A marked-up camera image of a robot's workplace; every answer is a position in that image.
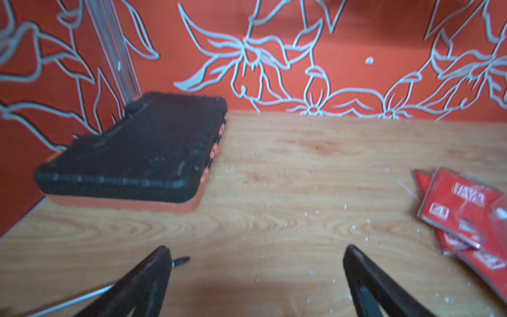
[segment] wood grain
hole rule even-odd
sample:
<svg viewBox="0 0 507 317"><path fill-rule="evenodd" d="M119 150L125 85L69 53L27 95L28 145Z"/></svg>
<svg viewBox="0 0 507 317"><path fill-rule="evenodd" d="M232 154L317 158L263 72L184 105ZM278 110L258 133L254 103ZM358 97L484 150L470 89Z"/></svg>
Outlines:
<svg viewBox="0 0 507 317"><path fill-rule="evenodd" d="M0 309L20 313L118 279L162 244L192 256L173 271L163 316L355 316L342 266L353 243L437 315L505 316L416 219L411 169L447 166L507 191L506 132L232 113L193 213L46 200L0 243Z"/></svg>

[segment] wooden floor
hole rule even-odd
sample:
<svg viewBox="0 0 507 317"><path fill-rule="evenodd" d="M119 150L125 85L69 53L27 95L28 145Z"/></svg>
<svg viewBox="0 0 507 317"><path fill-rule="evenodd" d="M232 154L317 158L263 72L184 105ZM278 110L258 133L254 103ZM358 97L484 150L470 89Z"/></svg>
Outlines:
<svg viewBox="0 0 507 317"><path fill-rule="evenodd" d="M505 316L415 217L411 169L440 165L507 191L507 125L232 113L193 213L43 202L0 243L0 309L118 279L162 244L192 259L161 316L355 316L342 266L353 243L436 315Z"/></svg>

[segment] red wall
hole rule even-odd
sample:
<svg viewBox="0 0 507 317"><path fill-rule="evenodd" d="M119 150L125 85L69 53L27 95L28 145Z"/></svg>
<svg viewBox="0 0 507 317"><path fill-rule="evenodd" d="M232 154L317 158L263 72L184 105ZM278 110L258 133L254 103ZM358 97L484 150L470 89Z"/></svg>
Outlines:
<svg viewBox="0 0 507 317"><path fill-rule="evenodd" d="M42 198L35 168L123 107L83 2L60 3L0 4L0 236Z"/></svg>
<svg viewBox="0 0 507 317"><path fill-rule="evenodd" d="M507 121L504 0L257 1L130 0L160 55L132 54L141 90L221 95L241 110Z"/></svg>

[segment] white floral pattern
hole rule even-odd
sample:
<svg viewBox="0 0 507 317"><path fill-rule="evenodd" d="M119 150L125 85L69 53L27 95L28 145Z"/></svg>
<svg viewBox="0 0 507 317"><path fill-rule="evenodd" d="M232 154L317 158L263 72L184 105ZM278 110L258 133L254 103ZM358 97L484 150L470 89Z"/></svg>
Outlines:
<svg viewBox="0 0 507 317"><path fill-rule="evenodd" d="M23 40L25 36L27 36L29 31L33 32L32 42L33 47L35 48L35 61L36 66L35 69L27 74L27 75L13 75L0 73L0 82L15 82L15 83L31 83L39 79L43 67L49 63L57 64L60 69L71 79L76 82L76 89L78 92L77 102L79 103L81 112L74 113L70 111L62 111L58 110L50 105L40 104L37 102L31 101L23 101L17 102L10 105L0 104L0 112L3 119L6 120L14 120L22 125L24 125L31 133L33 133L47 148L53 151L59 151L62 149L66 149L65 145L53 144L48 137L44 135L43 131L39 131L31 121L24 117L21 114L22 110L26 109L34 109L46 112L48 114L67 118L67 119L75 119L77 120L83 127L85 127L92 134L100 134L102 133L102 124L97 114L97 106L99 99L102 95L102 83L104 82L108 87L110 93L114 97L116 101L116 106L118 113L111 114L111 118L113 122L115 122L115 115L117 118L121 119L123 117L123 110L120 106L120 102L116 97L112 87L109 82L105 78L102 69L99 67L97 70L97 79L94 77L92 72L90 71L90 67L86 64L84 59L80 56L77 51L76 43L74 39L75 30L81 25L83 19L83 0L79 0L78 7L73 10L67 10L67 8L62 4L60 0L57 0L58 5L61 8L61 12L59 12L56 16L57 20L68 28L70 34L71 45L69 46L64 41L50 35L44 33L40 30L39 26L34 22L23 22L21 25L16 27L16 22L14 19L14 13L11 7L9 0L3 0L4 8L7 12L8 23L7 26L0 31L0 65L4 65L7 63L16 52L20 42ZM53 45L57 45L59 47L59 52L53 55L44 55L41 51L41 43L43 41L50 41ZM66 59L70 59L75 61L81 65L81 72L72 71L66 67ZM85 103L83 100L82 93L82 82L89 82L97 87L97 95L95 97L95 102L93 104L93 116L94 120L97 123L98 129L93 128L89 123L89 118L85 111Z"/></svg>
<svg viewBox="0 0 507 317"><path fill-rule="evenodd" d="M144 46L144 48L147 50L148 54L141 52L140 49L135 47L132 44L132 42L125 35L123 35L123 38L124 38L125 42L127 43L127 45L130 46L130 48L132 50L134 50L134 52L136 52L137 54L139 54L140 56L142 56L146 59L149 59L149 60L159 59L160 54L157 53L157 51L153 48L150 38L148 37L148 33L146 31L146 28L144 27L144 23L142 22L141 16L137 12L137 10L134 8L134 6L132 6L130 3L128 3L125 0L121 0L121 2L128 8L130 16L132 17L132 21L134 22L134 25L135 25L135 30L137 32L137 36L141 40L141 43Z"/></svg>
<svg viewBox="0 0 507 317"><path fill-rule="evenodd" d="M324 9L324 18L328 25L329 32L333 33L340 15L342 14L342 11L346 5L346 0L342 0L338 13L334 19L331 19L326 4L322 0L316 1ZM502 31L498 36L495 36L493 34L488 11L491 0L470 0L464 4L463 7L458 8L456 11L446 16L441 23L434 26L433 24L435 16L440 7L440 0L436 0L425 36L425 40L427 40L435 33L437 34L433 42L429 59L418 71L403 76L384 94L378 92L377 90L369 88L348 87L340 88L332 92L331 84L325 70L315 64L313 56L313 50L318 43L324 26L324 18L319 19L314 25L308 27L305 15L304 0L300 0L304 28L298 34L292 44L284 43L280 37L277 37L275 35L267 36L261 39L254 39L251 37L251 30L254 26L264 25L268 23L279 13L280 10L283 9L283 7L292 2L293 0L281 0L265 18L259 19L258 15L261 6L261 0L257 0L255 11L248 19L248 32L243 39L238 39L227 34L211 32L198 27L186 14L182 5L178 4L180 15L190 36L192 37L192 40L198 49L203 54L208 56L209 59L193 76L185 81L176 82L174 85L182 91L196 92L209 85L218 84L222 78L232 70L233 76L230 85L234 94L238 98L249 100L258 112L261 110L260 106L270 106L283 103L299 103L298 106L292 109L288 109L287 111L298 112L302 115L325 115L342 117L353 114L362 118L385 119L399 119L401 117L413 118L413 114L415 112L422 111L430 115L435 115L436 120L439 120L453 111L467 109L479 99L481 93L484 90L488 91L491 100L495 101L502 109L507 109L507 95L503 93L504 89L502 85L498 83L498 80L495 80L495 78L502 79L504 81L507 79L507 73L502 69L503 66L506 66L507 56L497 56L498 48L504 43L505 40L507 23L504 25ZM458 30L455 31L452 35L448 36L445 29L446 22L463 14L467 11L467 9L472 8L473 5L476 5L477 3L479 3L477 5L477 8L460 25ZM481 17L484 21L487 40L495 45L495 49L491 54L481 54L475 49L470 49L460 55L453 55L453 39L460 32L462 32L464 28L468 27L469 22L478 14L481 14ZM213 45L215 50L205 50L197 41L196 33L199 33L201 36L205 36L208 42ZM298 43L301 36L306 34L312 34L314 36L314 40L309 44L299 45ZM274 54L258 46L268 42L277 43L280 46L282 55L284 56L283 60L275 58ZM439 52L437 44L441 43L444 43L448 48L447 54L442 54ZM300 54L296 58L288 59L286 52L290 50L300 52ZM254 61L248 60L248 52L256 56L256 59ZM305 71L305 74L309 77L308 84L305 91L303 92L302 97L292 97L292 95L290 95L283 86L281 74L283 71L290 70L294 64L298 63L306 56L310 58L311 62L311 66L308 67ZM477 61L469 62L468 64L460 67L457 66L461 65L461 63L465 61L465 58L468 60L470 56L473 56ZM228 63L226 65L213 68L213 64L215 62L223 62L224 59L227 59ZM450 65L446 68L441 68L440 64L442 63L450 63ZM241 75L244 76L247 67L250 67L252 70L257 67L261 69L259 78L260 88L258 93L255 95L249 95L247 93L247 88L244 86L241 86L241 89L238 92L234 85L236 79L239 76L239 71L242 70ZM270 67L276 70L278 78L273 79L273 82L277 82L283 94L275 93L271 89L270 78L268 78L265 72L266 67ZM424 100L413 100L415 99L415 96L412 95L413 89L416 84L423 80L422 72L426 70L427 67L431 67L432 71L436 74L436 79L441 83L435 92L429 97L425 98ZM205 80L206 76L208 75L216 76L212 79ZM324 81L324 85L326 87L326 91L321 91L321 94L318 98L314 97L312 94L308 94L310 86L316 80ZM461 100L458 105L455 105L456 101L453 100L453 98L456 96L456 92L463 83L470 82L474 82L473 89L476 90L476 95L471 98L471 100L465 98ZM436 96L442 94L443 90L446 89L448 85L453 86L448 88L448 90L443 93L442 97L438 97L437 100L434 100ZM266 101L265 96L262 95L264 87L267 88L267 91L271 95L269 96L271 99L270 101ZM393 104L392 101L395 95L394 92L395 90L401 88L406 89L407 94L400 98L396 104ZM334 97L343 97L348 94L355 95L356 97L351 97L351 99L345 103L334 104ZM381 104L381 107L372 107L368 104L365 104L361 101L362 97L364 96L369 96L370 98L373 96Z"/></svg>

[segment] white flower outline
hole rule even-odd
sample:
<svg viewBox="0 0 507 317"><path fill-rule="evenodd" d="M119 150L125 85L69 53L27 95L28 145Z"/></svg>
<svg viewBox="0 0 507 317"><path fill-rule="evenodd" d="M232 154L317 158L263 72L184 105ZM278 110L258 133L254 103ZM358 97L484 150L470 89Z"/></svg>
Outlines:
<svg viewBox="0 0 507 317"><path fill-rule="evenodd" d="M270 14L268 14L265 18L258 20L257 16L258 16L258 13L259 13L259 7L260 7L260 4L261 4L261 0L257 0L257 5L256 5L256 8L255 8L255 11L254 11L254 13L249 18L249 28L248 28L248 33L247 33L246 37L249 38L249 36L251 34L251 29L252 29L253 26L266 24L285 5L287 5L288 3L291 3L292 1L293 0L281 0L278 3L278 5L276 6L276 8L271 11ZM331 22L331 18L329 16L329 11L327 10L326 4L322 0L316 0L316 1L323 7L323 9L325 11L325 18L326 18L328 27L330 29L330 33L332 33L334 31L334 29L335 29L336 23L338 22L338 19L339 19L341 13L343 11L343 8L345 6L346 1L342 1L342 4L341 4L340 9L339 9L339 12L336 15L336 18L335 18L335 20L333 22ZM300 114L303 114L303 115L326 115L326 116L342 117L342 116L346 116L348 114L354 114L354 115L356 115L358 117L362 117L362 118L399 119L400 117L405 117L405 118L413 118L414 117L414 115L409 114L407 112L407 110L409 110L409 111L419 110L419 111L426 112L428 114L439 115L439 117L436 118L436 121L438 121L438 120L442 119L443 117L445 117L446 115L448 115L449 113L451 113L453 111L456 111L456 110L465 110L466 108L468 108L472 104L474 104L478 100L478 98L479 98L479 96L480 96L480 94L481 94L481 92L482 92L485 84L488 83L488 86L489 86L489 97L490 97L490 99L492 99L493 101L495 101L502 109L507 109L507 93L503 97L499 97L499 96L495 95L494 92L501 91L501 86L497 82L495 82L493 80L493 78L491 77L491 74L493 74L493 75L504 77L507 80L507 74L505 72L501 71L500 69L495 68L495 66L505 66L507 64L507 56L496 57L496 55L495 55L496 51L498 50L498 47L500 46L500 44L505 39L505 29L507 28L507 23L505 24L505 26L504 26L504 28L503 28L503 30L502 30L502 32L501 32L501 34L500 34L499 37L496 37L495 35L493 35L492 29L491 29L490 16L489 16L489 13L487 12L487 8L488 8L488 5L489 5L489 3L490 3L491 0L482 0L481 4L479 4L479 6L474 10L474 12L467 18L467 20L464 23L462 23L462 25L460 26L460 28L451 37L448 38L446 36L446 34L445 34L445 28L444 28L445 23L447 21L449 21L450 19L452 19L452 18L458 16L459 14L463 13L464 11L466 11L466 9L468 9L475 1L476 0L470 0L470 1L468 1L461 8L458 8L457 10L455 10L454 12L452 12L450 15L448 15L447 17L445 17L437 26L433 26L433 23L434 23L434 20L435 20L435 16L436 16L436 12L438 11L439 6L440 6L440 2L441 2L441 0L436 0L435 7L433 9L433 12L432 12L432 15L431 15L431 19L430 19L430 22L429 22L429 26L428 26L428 29L426 31L426 35L425 35L425 38L424 38L425 40L427 40L433 34L435 34L436 32L438 32L438 34L437 34L437 36L436 36L436 38L435 38L435 40L433 42L429 59L426 61L426 63L418 71L409 73L409 74L403 76L401 79L399 79L394 85L391 86L391 88L384 95L381 94L381 93L379 93L378 91L376 91L374 89L368 89L368 88L342 88L342 89L339 89L339 90L337 90L337 91L335 91L333 93L330 93L330 90L329 90L329 87L330 87L329 79L328 79L327 75L325 74L325 71L322 68L320 68L320 71L319 71L320 75L318 75L318 78L324 79L326 81L326 83L327 83L328 91L326 93L326 97L322 100L322 96L321 96L318 99L317 103L314 103L313 98L311 98L311 100L309 100L306 97L306 92L308 90L309 85L311 84L311 81L314 78L317 78L316 76L310 76L309 75L309 73L311 73L312 71L316 70L316 68L315 68L316 65L315 65L314 59L313 59L313 47L315 45L313 45L312 46L312 51L310 52L310 57L311 57L312 65L308 69L306 69L306 74L310 77L310 79L309 79L309 82L308 82L307 87L305 89L305 96L304 96L303 99L291 98L290 95L288 93L286 93L285 96L287 98L279 98L278 101L271 102L271 103L262 103L262 102L260 102L260 100L259 100L260 97L261 97L260 95L258 96L257 99L250 98L249 100L250 100L250 102L253 104L253 106L256 108L256 110L258 112L260 112L260 109L257 106L258 104L259 105L273 105L273 104L281 104L283 102L297 102L297 103L300 103L300 105L298 105L298 106L296 106L295 108L292 108L292 109L287 109L287 111L288 112L300 111ZM301 4L301 10L302 10L302 14L303 14L303 22L304 22L304 26L305 26L304 30L305 30L307 28L307 22L306 22L306 16L305 16L304 0L300 0L300 4ZM182 14L183 20L186 21L186 19L187 19L191 24L195 25L188 18L188 16L186 15L186 13L184 13L184 11L182 11L181 4L178 4L178 7L180 8L180 13ZM469 50L469 51L463 53L461 56L452 56L451 52L452 52L452 45L453 45L453 43L452 43L453 37L456 36L456 34L458 34L468 24L468 22L481 9L482 9L482 18L483 18L484 23L485 23L487 38L488 38L488 40L491 43L496 43L497 44L495 51L493 52L493 54L491 54L489 56L480 55L475 50ZM195 37L192 35L192 32L191 32L191 30L190 30L187 22L185 22L185 25L187 27L187 30L191 34L194 43L196 44L196 46L199 47L199 45L198 45ZM224 37L224 38L228 38L228 39L234 38L234 37L230 37L230 36L228 36L226 34L220 34L220 33L213 33L213 35L216 36L217 38L219 38L219 37ZM280 40L276 36L270 36L270 38ZM442 56L436 50L436 44L437 44L437 42L440 39L445 40L446 43L448 43L448 45L450 47L448 56ZM240 44L241 42L239 40L237 40L236 38L234 38L234 40L232 40L232 41L233 42L238 41L237 48L239 48L239 46L241 45ZM439 69L438 66L437 66L437 61L451 61L451 62L456 62L457 63L462 57L464 57L466 55L470 55L470 54L474 55L475 57L478 57L479 60L482 60L484 62L478 63L478 64L477 63L471 63L471 64L465 66L464 68L462 67L458 71L455 71L455 72L453 72L451 74L445 74L445 70ZM206 64L200 69L201 73L199 73L199 72L196 73L196 75L197 74L199 74L199 76L202 75L202 78L204 76L206 68L211 63L213 63L215 61L215 60L213 60L213 56L215 56L213 53L211 53L211 55L209 55L209 56L211 57L211 59L208 60L208 62L206 62ZM437 73L437 80L443 81L443 82L436 89L436 91L432 95L430 95L428 98L424 99L421 102L409 103L409 99L412 97L412 90L413 90L414 84L416 84L416 83L418 83L418 82L420 82L422 80L422 71L428 65L431 65L432 68L433 68L433 70ZM227 66L221 67L220 69L215 69L215 74L216 73L220 73L220 75L215 80L213 80L212 82L207 82L206 86L220 82L220 80L223 78L223 76L225 75L225 73L228 72L233 66L235 66L235 68L234 68L234 78L236 78L237 72L238 72L238 64L232 62L232 63L228 64ZM481 74L479 74L477 76L473 76L472 75L473 74L473 70L476 70L477 68L480 68L480 67L483 67L483 66L486 66L486 68L485 68L485 70L483 72L481 72ZM279 80L280 86L282 87L282 89L283 89L283 91L285 93L286 89L282 85L281 75L280 75L280 72L279 72L278 68L277 68L277 73L278 73L278 80ZM264 69L262 69L262 74L263 74L264 77L266 77L265 81L267 83L269 83L269 79L265 75ZM430 100L433 97L435 97L442 90L442 88L451 79L456 79L456 78L460 78L460 80L458 81L457 84L455 84L453 87L451 87L445 93L444 97L440 98L437 101L430 102ZM461 85L461 83L463 83L465 81L469 81L470 82L472 80L476 81L476 83L474 85L474 88L480 82L477 96L471 102L467 102L467 99L464 99L459 106L457 106L457 107L449 107L449 103L450 103L452 97L454 96L454 94L456 93L456 91L458 90L458 88ZM195 89L189 89L188 86L182 85L182 83L174 83L174 84L180 90L187 91L187 92L195 92L195 91L198 91L198 90L204 88L204 87L197 87ZM408 93L407 93L407 95L405 97L401 98L396 103L396 105L392 105L392 99L394 97L394 89L397 88L400 85L408 85ZM238 98L245 98L246 97L245 94L243 93L243 91L241 93L237 93L237 91L234 89L234 86L232 85L232 83L231 83L231 88L233 89L235 95ZM322 110L322 108L330 101L330 99L333 96L337 96L339 94L348 93L348 92L353 92L353 93L357 93L357 94L370 94L370 95L375 96L376 98L378 98L382 102L382 112L381 113L372 113L372 114L362 114L362 113L359 113L356 110L355 107L349 108L349 109L347 109L347 110L345 110L343 112L327 112L327 111ZM440 102L442 102L446 98L447 98L447 102L443 106L443 109L436 109L437 108L436 106L439 105ZM361 109L363 109L365 111L373 109L372 107L369 107L368 105L361 103L358 100L358 98L354 98L353 100L351 100L351 101L349 101L347 103L344 103L344 104L335 105L332 108L333 109L343 109L343 108L347 108L347 107L349 107L349 106L351 106L353 104L354 104L354 106L357 105L359 108L361 108Z"/></svg>
<svg viewBox="0 0 507 317"><path fill-rule="evenodd" d="M144 48L148 51L149 54L145 54L141 52L137 47L135 47L132 42L123 34L123 39L125 40L125 43L127 43L128 46L134 52L139 54L141 57L148 59L148 60L157 60L160 58L160 54L153 48L152 42L150 41L150 38L148 36L148 33L146 31L146 28L144 26L144 23L141 19L141 16L137 12L137 10L134 8L133 5L128 3L126 0L121 0L121 2L127 7L130 17L132 18L132 21L134 22L135 30L137 32L137 36L141 40L142 45Z"/></svg>
<svg viewBox="0 0 507 317"><path fill-rule="evenodd" d="M222 80L222 78L227 74L227 72L231 69L234 69L233 71L233 77L231 79L231 89L234 92L234 94L240 98L240 99L246 99L249 100L250 103L253 105L253 107L260 112L259 105L262 106L270 106L270 105L276 105L281 103L289 103L289 102L304 102L302 99L292 98L291 95L287 92L287 90L284 88L282 80L281 80L281 71L288 71L292 68L292 65L301 61L303 58L309 56L310 62L312 65L315 65L313 60L313 48L317 44L318 39L320 38L320 35L322 33L323 29L323 19L319 19L315 24L313 24L311 27L303 29L301 32L298 33L296 36L294 42L292 44L285 44L279 37L275 36L267 36L262 39L253 39L250 37L251 30L253 26L255 25L263 25L271 20L272 17L278 13L286 4L292 2L292 0L282 0L278 6L273 9L273 11L268 14L266 18L263 19L257 19L259 14L259 8L261 5L261 0L257 1L255 12L249 17L249 28L246 36L240 40L233 36L227 35L227 34L221 34L221 33L215 33L206 31L202 28L200 28L198 25L196 25L186 14L181 4L178 3L178 9L180 12L180 15L182 17L182 20L185 24L185 27L187 28L192 40L194 41L196 47L201 51L204 55L210 57L209 60L205 62L205 64L190 78L186 79L183 82L176 82L174 83L175 87L182 91L186 92L196 92L199 91L209 85L216 84ZM192 30L196 30L202 35L208 37L208 42L217 49L222 48L229 48L233 49L233 51L228 51L227 53L215 53L210 52L208 50L205 50L197 41L194 32ZM310 41L309 43L306 43L304 45L300 45L299 42L303 36L316 33L315 38ZM260 48L259 46L266 44L268 42L276 43L281 51L282 51L282 60L279 60L276 58L272 53L267 51L266 49ZM247 56L247 51L253 53L256 56L256 59L254 61L250 61ZM287 56L287 51L293 51L298 52L298 56L294 57L292 59L289 59ZM217 75L218 76L214 79L204 81L204 76L206 74L206 71L208 68L217 60L219 59L225 59L225 58L232 58L232 60L225 66L221 66L215 69L212 69L210 71L211 75ZM246 69L250 67L252 70L255 70L255 68L260 68L261 74L259 76L259 90L258 94L255 97L247 95L247 88L245 86L240 87L240 91L238 92L236 88L234 87L234 83L236 82L238 72L240 70L240 65L242 64L242 75L245 75ZM275 93L271 89L271 84L269 81L268 76L265 72L265 66L269 66L276 70L276 73L278 75L278 84L281 88L281 91L283 93L283 96ZM270 93L271 97L274 97L274 101L263 101L262 100L262 92L264 89L264 86L266 86L266 89Z"/></svg>
<svg viewBox="0 0 507 317"><path fill-rule="evenodd" d="M98 102L100 100L100 97L102 95L102 82L106 84L108 87L110 93L114 97L116 101L116 105L118 108L118 118L121 119L123 117L123 110L120 106L120 102L118 98L116 97L116 94L114 93L112 87L110 86L109 82L105 78L102 69L98 67L97 69L97 80L94 78L92 72L90 71L90 67L86 64L84 59L79 55L75 38L74 38L74 31L76 28L78 28L81 25L82 18L83 18L83 0L79 0L78 7L73 10L68 10L61 0L57 0L57 3L59 7L61 8L61 12L59 12L56 15L57 20L63 24L65 27L69 30L69 37L71 45L69 46L64 41L50 35L47 33L44 33L40 31L40 28L37 24L34 22L28 21L23 22L17 29L16 29L16 22L14 19L14 13L12 10L12 6L9 2L9 0L3 0L3 5L7 11L8 16L8 23L7 26L0 30L0 65L5 64L8 62L14 53L16 52L21 40L25 36L25 34L31 30L33 31L33 47L35 50L35 61L37 63L35 67L35 71L32 74L29 74L27 76L21 76L21 75L12 75L12 74L0 74L0 82L15 82L15 83L31 83L36 81L41 73L44 65L48 63L56 63L60 69L69 77L73 78L76 81L76 88L78 92L78 102L80 104L81 113L76 114L72 111L61 111L58 109L55 109L49 105L40 104L36 102L31 101L23 101L23 102L16 102L10 105L4 105L0 104L0 114L1 117L5 120L13 120L21 123L23 126L25 126L42 144L44 144L48 149L52 151L60 151L65 150L67 147L64 145L57 145L53 144L49 141L49 138L44 136L44 134L39 131L31 122L29 119L24 117L24 115L20 114L19 111L25 110L25 109L33 109L33 110L40 110L44 111L46 113L63 117L63 118L73 118L77 120L84 128L86 128L90 133L98 135L102 133L102 124L100 122L100 119L97 114L97 106ZM67 22L65 18L75 18L75 21L73 22ZM57 44L59 47L62 48L63 52L59 52L54 55L50 56L42 56L41 50L40 50L40 44L39 41L51 41L54 44ZM82 73L75 73L70 70L68 70L65 65L63 64L62 60L65 58L72 59L74 61L79 62L83 68L86 70L86 74ZM93 85L97 86L97 95L95 97L95 101L93 104L93 116L97 123L98 129L93 128L90 126L88 121L88 116L85 111L85 104L83 100L83 93L81 89L81 81L85 80ZM116 119L113 114L111 114L111 118L113 122L116 122Z"/></svg>

